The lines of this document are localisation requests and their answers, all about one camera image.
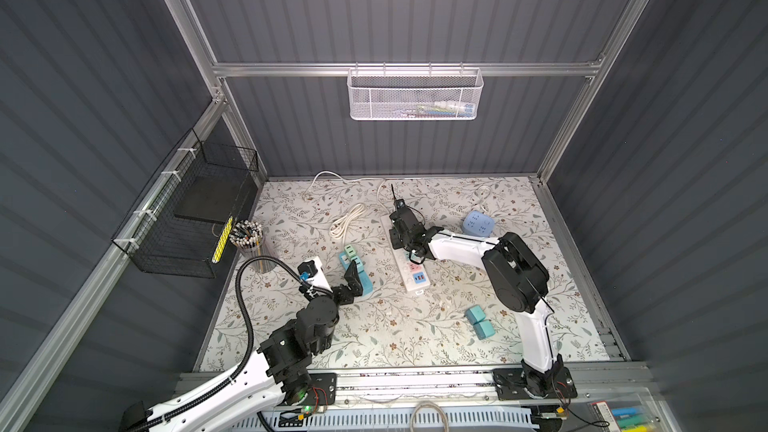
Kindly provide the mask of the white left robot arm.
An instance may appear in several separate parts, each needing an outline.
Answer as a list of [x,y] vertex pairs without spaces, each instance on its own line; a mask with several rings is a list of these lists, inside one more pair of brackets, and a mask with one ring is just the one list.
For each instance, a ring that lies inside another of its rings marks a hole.
[[[243,296],[247,268],[259,262],[276,265],[299,283],[307,305],[261,344]],[[147,408],[138,402],[123,413],[121,431],[218,431],[281,404],[299,404],[312,388],[308,366],[330,348],[339,322],[339,308],[364,295],[358,262],[345,269],[346,283],[330,287],[322,263],[312,258],[297,271],[271,256],[246,260],[235,276],[235,295],[243,317],[247,345],[241,361],[192,391]]]

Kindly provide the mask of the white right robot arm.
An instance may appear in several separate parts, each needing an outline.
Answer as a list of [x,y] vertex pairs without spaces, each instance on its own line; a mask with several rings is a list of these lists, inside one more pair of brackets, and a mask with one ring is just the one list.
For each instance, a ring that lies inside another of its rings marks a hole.
[[498,300],[515,314],[521,342],[521,380],[534,398],[555,393],[558,377],[566,371],[562,356],[552,348],[548,318],[553,309],[546,302],[550,275],[539,258],[517,234],[481,238],[426,227],[404,200],[394,201],[389,214],[390,242],[408,260],[449,260],[486,272]]

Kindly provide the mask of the light green plug adapter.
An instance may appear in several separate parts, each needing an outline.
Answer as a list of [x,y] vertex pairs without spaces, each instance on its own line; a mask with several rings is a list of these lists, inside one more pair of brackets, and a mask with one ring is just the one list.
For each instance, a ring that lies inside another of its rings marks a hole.
[[347,261],[354,261],[357,257],[357,252],[352,245],[346,245],[342,253],[343,257]]

